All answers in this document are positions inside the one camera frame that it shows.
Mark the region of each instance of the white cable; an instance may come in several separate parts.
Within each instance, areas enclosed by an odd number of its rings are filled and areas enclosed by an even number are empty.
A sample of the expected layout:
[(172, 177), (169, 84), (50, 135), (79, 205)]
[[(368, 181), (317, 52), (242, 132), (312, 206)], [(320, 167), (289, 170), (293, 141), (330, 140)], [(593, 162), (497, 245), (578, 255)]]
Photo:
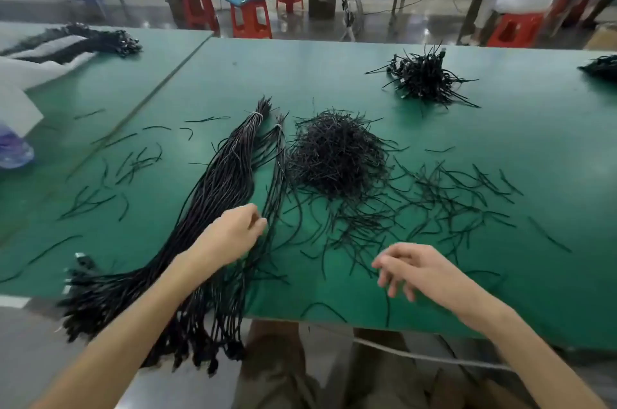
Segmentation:
[[(327, 327), (323, 327), (319, 325), (311, 325), (311, 326), (319, 327), (325, 331), (329, 331), (330, 333), (337, 334), (339, 336), (349, 337), (346, 334), (339, 333)], [(505, 370), (505, 371), (511, 371), (511, 372), (514, 371), (511, 366), (505, 365), (503, 363), (482, 362), (480, 360), (450, 359), (448, 357), (433, 357), (432, 355), (423, 355), (423, 354), (416, 354), (413, 352), (399, 351), (397, 349), (393, 349), (392, 347), (377, 344), (376, 342), (373, 342), (373, 341), (367, 341), (366, 339), (362, 339), (359, 337), (353, 337), (352, 340), (353, 342), (357, 342), (358, 344), (364, 344), (364, 345), (367, 345), (368, 347), (373, 347), (374, 349), (379, 349), (380, 351), (389, 352), (394, 355), (400, 355), (401, 357), (408, 357), (409, 359), (428, 360), (430, 362), (449, 363), (452, 365), (463, 365), (467, 367), (482, 367), (482, 368), (492, 368), (495, 370)]]

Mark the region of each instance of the green table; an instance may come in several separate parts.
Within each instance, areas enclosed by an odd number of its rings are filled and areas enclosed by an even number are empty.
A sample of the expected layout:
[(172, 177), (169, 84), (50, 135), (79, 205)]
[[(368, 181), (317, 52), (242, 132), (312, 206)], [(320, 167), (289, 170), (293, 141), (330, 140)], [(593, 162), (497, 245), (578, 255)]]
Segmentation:
[[(0, 23), (0, 37), (27, 37), (50, 26), (54, 25)], [(142, 54), (126, 59), (99, 55), (27, 92), (44, 119), (27, 138), (35, 149), (35, 162), (20, 170), (0, 171), (0, 244), (93, 152), (92, 141), (110, 133), (212, 35), (209, 31), (128, 32), (143, 45)], [(104, 111), (75, 120), (98, 109)]]
[[(421, 46), (405, 46), (420, 52)], [(78, 171), (48, 203), (29, 218), (4, 246), (0, 271), (9, 275), (65, 237), (82, 235), (52, 250), (17, 279), (0, 284), (0, 292), (25, 296), (57, 297), (63, 287), (63, 269), (74, 262), (74, 252), (86, 252), (104, 270), (130, 270), (143, 265), (169, 234), (191, 187), (213, 155), (211, 143), (226, 137), (254, 110), (263, 94), (274, 107), (290, 111), (286, 132), (293, 133), (293, 117), (308, 117), (326, 108), (366, 112), (383, 117), (371, 130), (410, 148), (397, 158), (410, 170), (434, 166), (445, 159), (450, 169), (471, 171), (478, 165), (492, 179), (503, 169), (509, 181), (524, 193), (511, 205), (497, 197), (490, 208), (507, 213), (518, 228), (492, 223), (474, 233), (469, 250), (459, 253), (464, 271), (490, 270), (505, 280), (494, 293), (514, 306), (544, 337), (577, 347), (617, 349), (617, 284), (614, 219), (617, 208), (617, 88), (583, 76), (576, 67), (599, 53), (586, 51), (479, 49), (447, 47), (445, 66), (465, 78), (479, 81), (460, 91), (481, 109), (452, 105), (421, 115), (418, 102), (396, 97), (381, 86), (386, 75), (364, 75), (382, 66), (402, 46), (292, 40), (211, 39), (178, 74), (114, 135), (127, 140), (107, 148)], [(228, 120), (184, 123), (206, 117)], [(165, 125), (172, 130), (154, 128)], [(189, 131), (178, 129), (189, 126)], [(130, 186), (112, 185), (112, 191), (130, 200), (126, 217), (120, 199), (77, 217), (56, 221), (70, 208), (75, 195), (101, 179), (103, 159), (115, 171), (132, 152), (148, 147), (162, 160), (138, 173)], [(426, 152), (444, 149), (445, 154)], [(271, 175), (265, 168), (256, 175), (254, 200), (261, 205)], [(532, 216), (561, 243), (555, 247), (530, 226)], [(286, 215), (293, 223), (297, 215)], [(411, 227), (421, 212), (405, 211), (399, 222)], [(302, 226), (308, 237), (315, 224)], [(281, 230), (281, 237), (286, 232)], [(433, 243), (426, 236), (418, 241)], [(303, 249), (319, 251), (320, 239)], [(262, 281), (249, 297), (252, 316), (301, 319), (315, 302), (324, 302), (355, 326), (386, 327), (388, 310), (384, 292), (356, 269), (350, 276), (350, 259), (336, 250), (325, 260), (326, 280), (320, 264), (290, 247), (276, 251), (274, 262), (291, 285)], [(489, 276), (474, 277), (494, 285)], [(404, 298), (389, 303), (390, 329), (415, 329), (445, 335), (474, 336), (448, 312), (420, 300)], [(341, 319), (320, 305), (305, 313), (310, 321), (338, 323)]]

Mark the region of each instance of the white pants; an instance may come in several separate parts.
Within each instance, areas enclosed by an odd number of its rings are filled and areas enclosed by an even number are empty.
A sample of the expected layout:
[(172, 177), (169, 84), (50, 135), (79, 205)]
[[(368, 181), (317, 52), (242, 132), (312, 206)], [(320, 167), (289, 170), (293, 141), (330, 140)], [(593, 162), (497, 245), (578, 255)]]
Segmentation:
[(474, 26), (482, 29), (493, 11), (511, 14), (542, 13), (552, 3), (553, 0), (482, 0)]

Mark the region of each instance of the shiny floor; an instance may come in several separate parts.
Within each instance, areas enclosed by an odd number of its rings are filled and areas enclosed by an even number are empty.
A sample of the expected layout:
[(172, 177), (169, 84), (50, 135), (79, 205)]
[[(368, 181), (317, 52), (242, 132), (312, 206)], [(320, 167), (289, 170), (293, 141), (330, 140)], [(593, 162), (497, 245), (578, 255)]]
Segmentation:
[[(104, 0), (105, 16), (75, 0), (0, 0), (0, 21), (108, 24), (119, 27), (175, 28), (176, 24), (165, 0), (126, 0), (125, 10), (119, 0)], [(221, 24), (221, 35), (231, 34), (229, 9), (225, 2), (213, 0)], [(396, 42), (401, 44), (454, 43), (470, 0), (406, 0), (405, 7), (392, 19), (392, 0), (362, 0), (364, 27), (357, 37), (365, 42)], [(296, 8), (293, 14), (276, 9), (269, 1), (269, 16), (274, 38), (300, 40), (340, 40), (344, 33), (340, 4), (330, 21), (312, 21), (306, 10)], [(608, 8), (599, 19), (617, 19), (617, 8)], [(558, 31), (555, 37), (540, 38), (538, 46), (555, 49), (580, 49), (590, 36), (589, 31)], [(250, 320), (245, 320), (246, 335)], [(67, 344), (58, 331), (57, 312), (35, 302), (27, 309), (0, 305), (0, 406), (4, 409), (25, 408), (52, 381), (64, 366), (83, 348), (82, 342)], [(347, 337), (331, 334), (316, 326), (302, 325), (301, 335), (307, 353), (307, 369), (325, 389), (323, 406), (336, 407), (343, 389), (346, 358), (351, 348), (351, 330), (342, 328)], [(426, 355), (449, 357), (433, 335), (406, 333), (411, 351)], [(486, 343), (449, 339), (459, 358), (483, 359), (492, 349)], [(605, 354), (568, 353), (577, 371), (613, 407), (617, 408), (617, 360)], [(418, 361), (425, 386), (430, 387), (438, 370), (436, 364)], [(449, 373), (461, 377), (456, 366), (446, 367)], [(233, 400), (239, 363), (221, 358), (219, 372), (211, 379), (204, 370), (197, 371), (185, 363), (174, 373), (171, 364), (158, 369), (140, 371), (118, 409), (163, 408), (229, 408)], [(511, 386), (517, 380), (498, 374), (495, 378)]]

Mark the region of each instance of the pile of black cables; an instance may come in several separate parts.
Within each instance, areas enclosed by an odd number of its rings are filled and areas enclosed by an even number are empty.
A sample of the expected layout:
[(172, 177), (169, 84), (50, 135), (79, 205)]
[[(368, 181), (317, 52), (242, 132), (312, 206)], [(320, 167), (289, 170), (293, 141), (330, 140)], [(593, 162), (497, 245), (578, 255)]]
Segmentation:
[[(270, 112), (270, 100), (261, 99), (257, 108), (229, 137), (219, 144), (205, 173), (184, 202), (176, 225), (158, 254), (144, 267), (120, 274), (94, 274), (84, 268), (70, 271), (68, 297), (59, 302), (66, 309), (64, 328), (69, 341), (79, 335), (92, 339), (121, 312), (127, 309), (162, 274), (176, 255), (188, 249), (204, 229), (227, 209), (249, 202), (254, 193), (253, 172), (272, 159), (280, 162), (282, 125), (279, 122), (264, 135), (258, 129)], [(278, 192), (264, 210), (277, 217)], [(216, 355), (222, 348), (230, 359), (241, 359), (239, 340), (245, 288), (255, 271), (257, 260), (230, 265), (197, 288), (178, 308), (143, 366), (157, 365), (165, 355), (174, 356), (174, 369), (192, 353), (199, 367), (209, 361), (209, 373), (217, 367)], [(214, 311), (210, 332), (204, 327), (205, 315)]]
[(32, 50), (51, 40), (67, 36), (80, 36), (84, 37), (84, 39), (47, 55), (40, 57), (25, 56), (16, 59), (32, 63), (51, 61), (63, 65), (64, 63), (73, 61), (75, 57), (85, 52), (115, 54), (125, 58), (128, 55), (138, 54), (142, 50), (142, 46), (139, 45), (139, 40), (132, 38), (127, 31), (97, 31), (90, 29), (84, 24), (69, 24), (61, 28), (47, 29), (42, 34), (26, 38), (16, 46), (0, 52), (0, 56)]
[(617, 55), (604, 55), (596, 58), (590, 64), (579, 67), (590, 76), (606, 79), (617, 83)]
[(299, 121), (288, 159), (294, 186), (329, 199), (360, 199), (369, 193), (387, 178), (386, 150), (391, 147), (369, 131), (370, 123), (336, 110)]
[(432, 47), (424, 55), (407, 53), (404, 57), (394, 55), (387, 65), (368, 71), (366, 74), (369, 75), (385, 68), (389, 75), (395, 76), (395, 79), (386, 85), (398, 83), (397, 89), (405, 92), (404, 97), (420, 99), (425, 103), (439, 103), (444, 107), (453, 102), (461, 102), (470, 107), (479, 108), (467, 97), (452, 89), (455, 84), (477, 81), (477, 79), (462, 79), (451, 71), (444, 70), (445, 50), (437, 53), (438, 48), (438, 46)]

